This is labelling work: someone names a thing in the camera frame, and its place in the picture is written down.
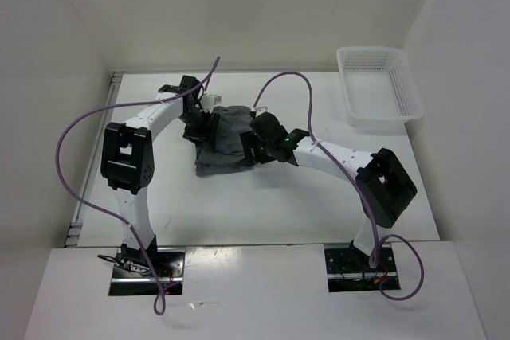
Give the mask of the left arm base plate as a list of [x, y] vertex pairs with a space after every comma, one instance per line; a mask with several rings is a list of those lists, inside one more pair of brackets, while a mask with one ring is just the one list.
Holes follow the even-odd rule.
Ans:
[[[159, 248], [155, 258], [155, 271], [166, 296], [182, 295], [186, 251], [184, 248]], [[159, 289], [146, 264], [122, 260], [120, 250], [116, 256], [98, 255], [113, 265], [108, 291], [109, 296], [155, 296]]]

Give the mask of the grey shorts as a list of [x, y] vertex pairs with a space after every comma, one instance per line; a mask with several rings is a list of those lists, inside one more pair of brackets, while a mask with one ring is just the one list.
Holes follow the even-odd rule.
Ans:
[[235, 174], [251, 170], [244, 161], [240, 134], [249, 130], [251, 108], [247, 106], [217, 106], [220, 120], [215, 143], [193, 143], [195, 147], [195, 175], [208, 178], [214, 175]]

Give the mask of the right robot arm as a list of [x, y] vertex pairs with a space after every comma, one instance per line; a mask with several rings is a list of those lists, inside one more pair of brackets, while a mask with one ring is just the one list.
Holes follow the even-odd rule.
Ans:
[[349, 252], [351, 265], [359, 271], [377, 263], [381, 239], [418, 193], [396, 154], [386, 148], [375, 153], [352, 150], [319, 140], [310, 131], [287, 131], [269, 112], [254, 116], [240, 138], [251, 166], [288, 163], [322, 171], [354, 187], [366, 215]]

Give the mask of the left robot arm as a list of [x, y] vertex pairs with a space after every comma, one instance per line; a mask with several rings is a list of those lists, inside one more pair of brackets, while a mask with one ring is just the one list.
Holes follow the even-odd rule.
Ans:
[[214, 111], [222, 98], [206, 92], [192, 76], [179, 85], [163, 85], [155, 102], [123, 123], [104, 129], [100, 173], [116, 197], [123, 223], [123, 239], [116, 263], [142, 276], [159, 266], [157, 239], [149, 218], [147, 188], [155, 174], [153, 142], [172, 122], [185, 124], [184, 138], [214, 148], [220, 116]]

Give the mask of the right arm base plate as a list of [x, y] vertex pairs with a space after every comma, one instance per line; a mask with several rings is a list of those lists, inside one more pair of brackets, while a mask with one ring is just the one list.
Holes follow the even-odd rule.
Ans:
[[391, 247], [381, 249], [379, 263], [371, 268], [368, 256], [352, 244], [324, 247], [328, 291], [330, 293], [400, 290], [398, 273]]

